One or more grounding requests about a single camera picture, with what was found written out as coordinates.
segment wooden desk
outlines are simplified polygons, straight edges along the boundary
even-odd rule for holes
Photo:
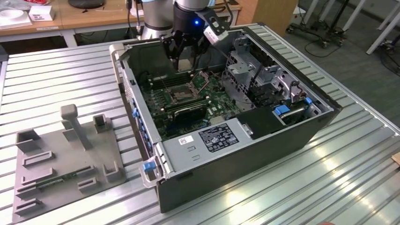
[[[32,38],[43,38],[52,36],[63,36],[67,46],[76,47],[75,34],[93,32],[100,30],[112,30],[128,28],[128,11],[125,8],[125,0],[105,0],[105,5],[100,8],[84,9],[72,7],[68,0],[53,0],[51,5],[56,10],[53,21],[32,22],[32,26],[7,29],[0,31],[0,42],[24,40]],[[231,6],[233,19],[236,24],[240,5]],[[229,16],[227,10],[217,13],[219,16]],[[131,26],[136,27],[137,18],[129,15]],[[144,25],[144,17],[140,17],[140,24]],[[52,28],[52,30],[41,31],[37,29]]]
[[[59,36],[63,29],[61,16],[60,16],[60,0],[52,0],[51,4],[55,10],[53,21],[32,21],[31,26],[16,27],[0,30],[0,42],[43,38]]]
[[[88,9],[85,13],[83,9],[72,7],[68,0],[59,1],[64,29],[128,23],[125,0],[105,0],[103,7]],[[129,15],[129,21],[136,22],[136,17]]]

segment blue latch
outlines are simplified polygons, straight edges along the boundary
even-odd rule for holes
[[[275,108],[275,113],[276,113],[277,116],[287,113],[288,111],[291,111],[291,110],[285,105],[280,105]]]
[[[137,112],[137,108],[133,108],[133,113],[132,113],[133,117],[139,116],[139,112]]]
[[[155,170],[156,167],[157,166],[156,166],[156,162],[155,161],[151,161],[151,162],[143,164],[143,170],[144,170],[144,172],[149,172],[149,171]]]
[[[305,98],[305,102],[307,104],[311,104],[312,103],[312,99],[309,97]]]

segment motherboard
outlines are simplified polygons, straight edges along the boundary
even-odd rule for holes
[[[141,93],[163,140],[217,124],[240,113],[220,76],[201,70],[147,78]]]

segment floor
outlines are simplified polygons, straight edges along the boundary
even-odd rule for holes
[[[312,0],[300,0],[300,6],[308,8]],[[315,13],[321,10],[324,0],[319,2]],[[335,14],[340,8],[336,2],[331,13],[327,17],[329,24]],[[343,17],[339,21],[339,27],[344,26],[353,9],[347,7]],[[380,22],[360,14],[353,25],[347,32],[348,40],[343,47],[325,58],[317,58],[309,55],[304,46],[317,38],[295,31],[287,34],[284,39],[317,63],[317,65],[348,87],[348,89],[400,127],[400,76],[395,75],[381,64],[381,51],[376,50],[372,55],[367,55],[365,51],[372,42],[380,35],[376,30]],[[393,30],[388,39],[393,39],[400,34]],[[316,44],[308,47],[309,52],[323,56],[332,52],[337,46],[331,45],[328,49],[323,49]],[[400,62],[400,51],[392,58]],[[385,65],[395,70],[395,64],[388,60],[388,56],[383,55]]]

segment slotted metal surface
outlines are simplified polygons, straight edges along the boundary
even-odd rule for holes
[[[128,173],[123,185],[25,224],[397,224],[400,150],[396,128],[264,26],[249,28],[344,109],[307,146],[173,211],[160,214],[141,184],[137,145],[113,81],[108,44],[13,55],[0,105],[0,224],[11,224],[16,132],[61,129],[60,105],[75,103],[80,122],[112,117]]]

